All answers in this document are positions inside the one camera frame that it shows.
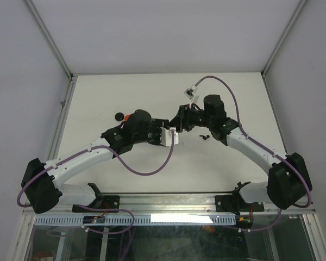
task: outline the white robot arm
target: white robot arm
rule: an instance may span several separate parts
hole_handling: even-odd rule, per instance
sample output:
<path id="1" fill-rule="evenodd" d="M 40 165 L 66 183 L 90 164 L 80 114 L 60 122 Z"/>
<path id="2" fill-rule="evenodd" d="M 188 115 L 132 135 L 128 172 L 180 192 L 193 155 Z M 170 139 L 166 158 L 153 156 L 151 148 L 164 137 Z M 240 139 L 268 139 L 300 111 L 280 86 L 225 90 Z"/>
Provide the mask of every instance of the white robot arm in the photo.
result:
<path id="1" fill-rule="evenodd" d="M 196 99 L 194 90 L 186 91 L 186 95 Z M 170 122 L 152 119 L 148 112 L 137 110 L 127 121 L 108 129 L 100 138 L 70 155 L 45 163 L 32 160 L 22 181 L 22 191 L 38 214 L 57 204 L 99 208 L 103 195 L 95 184 L 69 185 L 65 182 L 90 166 L 130 151 L 137 143 L 173 148 L 178 144 L 178 133 L 191 131 L 195 126 L 208 128 L 216 140 L 240 151 L 268 174 L 268 182 L 239 182 L 232 197 L 222 202 L 229 211 L 238 213 L 241 206 L 253 202 L 273 202 L 280 209 L 287 209 L 306 195 L 307 190 L 312 190 L 304 160 L 299 154 L 276 152 L 256 141 L 259 146 L 237 121 L 227 117 L 220 96 L 208 95 L 204 98 L 204 110 L 193 103 L 181 105 Z"/>

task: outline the white connector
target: white connector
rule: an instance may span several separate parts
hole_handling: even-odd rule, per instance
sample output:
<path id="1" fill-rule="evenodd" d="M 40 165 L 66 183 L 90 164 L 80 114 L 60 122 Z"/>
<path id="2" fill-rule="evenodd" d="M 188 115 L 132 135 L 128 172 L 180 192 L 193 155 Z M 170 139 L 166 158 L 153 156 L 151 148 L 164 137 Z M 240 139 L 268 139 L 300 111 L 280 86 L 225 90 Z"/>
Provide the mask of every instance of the white connector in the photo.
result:
<path id="1" fill-rule="evenodd" d="M 192 85 L 190 88 L 186 89 L 184 94 L 190 99 L 190 106 L 192 103 L 197 103 L 199 94 L 197 93 L 198 87 Z"/>
<path id="2" fill-rule="evenodd" d="M 175 127 L 171 127 L 170 129 L 162 128 L 162 138 L 161 145 L 165 147 L 170 147 L 172 145 L 172 131 L 174 131 L 174 145 L 179 144 L 179 133 L 176 132 Z"/>

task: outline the screw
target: screw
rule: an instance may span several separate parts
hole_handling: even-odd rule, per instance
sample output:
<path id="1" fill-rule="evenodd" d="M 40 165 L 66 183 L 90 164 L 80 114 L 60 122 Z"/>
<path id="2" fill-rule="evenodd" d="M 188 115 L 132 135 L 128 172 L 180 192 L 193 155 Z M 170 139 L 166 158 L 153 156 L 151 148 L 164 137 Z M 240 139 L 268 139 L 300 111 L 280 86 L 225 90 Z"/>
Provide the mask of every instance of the screw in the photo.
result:
<path id="1" fill-rule="evenodd" d="M 202 138 L 203 138 L 203 140 L 207 140 L 208 138 L 210 138 L 210 136 L 209 136 L 209 135 L 207 135 L 207 136 L 204 136 L 204 135 L 199 135 L 199 137 L 202 137 Z"/>

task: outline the black cap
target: black cap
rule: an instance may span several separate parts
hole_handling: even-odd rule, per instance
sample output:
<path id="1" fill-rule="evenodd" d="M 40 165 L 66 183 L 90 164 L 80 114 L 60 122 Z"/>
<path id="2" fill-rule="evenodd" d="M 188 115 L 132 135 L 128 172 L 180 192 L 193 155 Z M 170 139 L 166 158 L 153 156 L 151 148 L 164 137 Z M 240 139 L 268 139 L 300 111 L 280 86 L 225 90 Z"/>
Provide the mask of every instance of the black cap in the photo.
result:
<path id="1" fill-rule="evenodd" d="M 123 113 L 116 113 L 115 119 L 116 119 L 116 121 L 123 121 L 124 114 Z"/>

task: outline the end effector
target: end effector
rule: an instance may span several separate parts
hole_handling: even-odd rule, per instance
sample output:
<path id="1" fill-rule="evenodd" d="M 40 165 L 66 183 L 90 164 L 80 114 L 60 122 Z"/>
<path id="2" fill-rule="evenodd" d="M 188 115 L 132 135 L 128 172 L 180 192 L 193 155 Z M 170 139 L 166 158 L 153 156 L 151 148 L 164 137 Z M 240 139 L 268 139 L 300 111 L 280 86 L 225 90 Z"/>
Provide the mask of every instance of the end effector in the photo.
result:
<path id="1" fill-rule="evenodd" d="M 108 129 L 101 138 L 107 140 L 118 154 L 130 151 L 134 144 L 147 142 L 152 145 L 170 146 L 174 132 L 174 144 L 179 144 L 179 136 L 169 120 L 153 119 L 145 110 L 136 110 L 127 121 Z"/>
<path id="2" fill-rule="evenodd" d="M 195 126 L 206 127 L 214 139 L 227 145 L 227 135 L 239 126 L 238 122 L 227 117 L 220 95 L 204 97 L 204 110 L 195 104 L 180 105 L 177 115 L 170 121 L 170 126 L 177 132 L 191 131 Z"/>

